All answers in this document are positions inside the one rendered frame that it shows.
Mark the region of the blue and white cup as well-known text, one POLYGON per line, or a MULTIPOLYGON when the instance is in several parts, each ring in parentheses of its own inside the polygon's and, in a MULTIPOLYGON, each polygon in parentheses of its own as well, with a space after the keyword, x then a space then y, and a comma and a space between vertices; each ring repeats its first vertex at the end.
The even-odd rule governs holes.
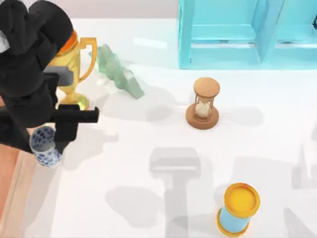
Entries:
POLYGON ((41 126, 29 138, 29 145, 38 163, 44 167, 55 168, 61 162, 61 154, 55 148, 55 129, 41 126))

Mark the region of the shallow salmon-coloured box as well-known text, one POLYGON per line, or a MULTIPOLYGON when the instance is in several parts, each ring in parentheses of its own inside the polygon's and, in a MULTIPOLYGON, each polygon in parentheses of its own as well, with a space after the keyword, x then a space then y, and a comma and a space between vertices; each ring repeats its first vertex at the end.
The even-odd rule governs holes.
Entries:
POLYGON ((21 238, 34 156, 0 144, 0 238, 21 238))

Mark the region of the gold trophy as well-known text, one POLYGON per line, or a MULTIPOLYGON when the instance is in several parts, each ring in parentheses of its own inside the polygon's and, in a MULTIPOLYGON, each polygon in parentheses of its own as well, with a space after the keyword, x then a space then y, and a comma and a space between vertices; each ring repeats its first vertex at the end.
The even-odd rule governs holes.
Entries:
POLYGON ((77 85, 85 80, 92 72, 97 59, 97 40, 94 37, 78 39, 76 31, 73 31, 71 37, 61 48, 56 57, 48 65, 48 69, 65 69, 71 72, 70 85, 59 85, 59 89, 65 93, 65 97, 60 101, 61 104, 78 104, 81 110, 89 108, 89 100, 86 96, 76 93, 77 85), (87 72, 81 76, 81 55, 80 51, 88 45, 92 47, 91 63, 87 72))

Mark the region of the pale green glass rock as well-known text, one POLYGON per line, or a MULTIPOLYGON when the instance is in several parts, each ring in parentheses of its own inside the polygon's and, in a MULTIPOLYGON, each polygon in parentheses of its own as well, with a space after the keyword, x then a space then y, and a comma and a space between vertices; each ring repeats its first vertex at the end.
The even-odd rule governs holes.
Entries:
POLYGON ((97 51, 97 64, 100 73, 113 81, 116 88, 126 91, 133 98, 139 99, 144 96, 144 91, 132 71, 121 64, 118 56, 107 44, 99 46, 97 51))

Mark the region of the wooden hourglass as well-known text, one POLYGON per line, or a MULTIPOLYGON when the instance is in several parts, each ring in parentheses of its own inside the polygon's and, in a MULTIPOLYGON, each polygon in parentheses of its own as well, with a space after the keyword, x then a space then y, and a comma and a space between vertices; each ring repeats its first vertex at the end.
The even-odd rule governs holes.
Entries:
POLYGON ((195 102, 186 110, 186 121, 196 129, 210 129, 219 119, 213 101, 220 92, 220 84, 211 77, 201 77, 194 83, 194 92, 195 102))

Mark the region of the light blue rack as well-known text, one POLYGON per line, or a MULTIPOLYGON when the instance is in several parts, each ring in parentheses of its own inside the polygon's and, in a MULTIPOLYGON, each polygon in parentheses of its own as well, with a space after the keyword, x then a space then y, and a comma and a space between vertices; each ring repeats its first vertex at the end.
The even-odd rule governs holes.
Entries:
POLYGON ((186 69, 317 69, 317 0, 178 0, 186 69))

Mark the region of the yellow and blue can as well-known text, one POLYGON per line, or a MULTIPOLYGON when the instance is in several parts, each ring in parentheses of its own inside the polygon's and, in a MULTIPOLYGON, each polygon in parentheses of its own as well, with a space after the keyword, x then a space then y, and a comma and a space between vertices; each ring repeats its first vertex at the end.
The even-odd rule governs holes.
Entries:
POLYGON ((230 185, 224 193, 224 205, 217 213, 219 230, 229 237, 243 235, 260 202, 258 192, 252 186, 242 182, 230 185))

